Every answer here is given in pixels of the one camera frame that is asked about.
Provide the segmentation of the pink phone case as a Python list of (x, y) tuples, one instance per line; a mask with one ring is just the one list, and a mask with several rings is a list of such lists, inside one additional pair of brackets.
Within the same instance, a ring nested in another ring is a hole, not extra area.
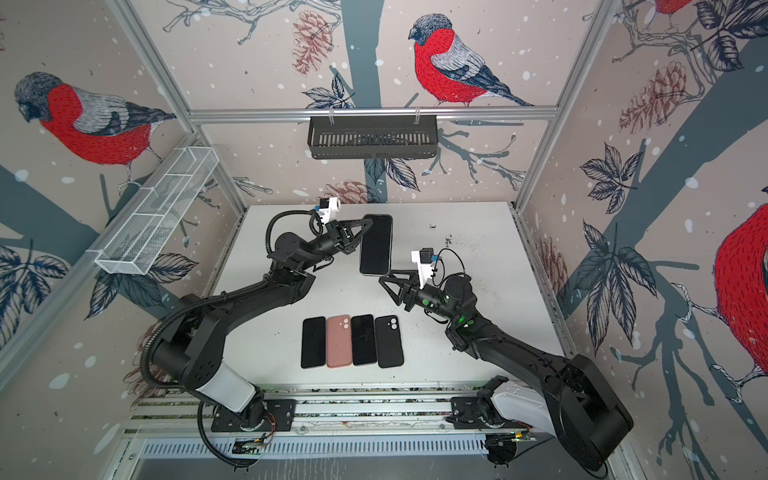
[(340, 368), (353, 362), (351, 317), (340, 315), (326, 320), (326, 365)]

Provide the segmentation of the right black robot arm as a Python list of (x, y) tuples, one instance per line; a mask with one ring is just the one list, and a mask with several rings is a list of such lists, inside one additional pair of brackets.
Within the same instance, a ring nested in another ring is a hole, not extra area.
[(505, 333), (477, 310), (468, 275), (452, 274), (434, 286), (422, 284), (415, 270), (394, 270), (378, 282), (405, 310), (419, 306), (445, 320), (455, 350), (500, 367), (540, 394), (554, 435), (583, 469), (600, 470), (634, 427), (593, 361), (547, 353)]

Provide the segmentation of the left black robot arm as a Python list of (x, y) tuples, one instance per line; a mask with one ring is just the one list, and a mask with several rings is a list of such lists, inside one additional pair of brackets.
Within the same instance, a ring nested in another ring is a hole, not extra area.
[(147, 340), (139, 361), (143, 380), (158, 389), (182, 389), (244, 418), (262, 416), (262, 391), (223, 360), (228, 335), (271, 310), (302, 300), (314, 273), (349, 255), (373, 226), (370, 219), (329, 220), (289, 210), (267, 224), (269, 271), (255, 284), (198, 299), (167, 315)]

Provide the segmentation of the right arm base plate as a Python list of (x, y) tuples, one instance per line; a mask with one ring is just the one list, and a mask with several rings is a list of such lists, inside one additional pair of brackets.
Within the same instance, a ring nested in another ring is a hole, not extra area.
[(455, 429), (531, 429), (529, 424), (517, 420), (504, 420), (501, 417), (488, 419), (476, 397), (452, 397), (449, 414), (444, 420)]

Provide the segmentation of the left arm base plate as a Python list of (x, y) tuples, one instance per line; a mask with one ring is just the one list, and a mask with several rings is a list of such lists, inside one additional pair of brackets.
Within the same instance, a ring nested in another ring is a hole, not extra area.
[(232, 413), (216, 407), (211, 430), (215, 433), (289, 432), (292, 428), (297, 402), (293, 399), (263, 400), (248, 407), (244, 413)]

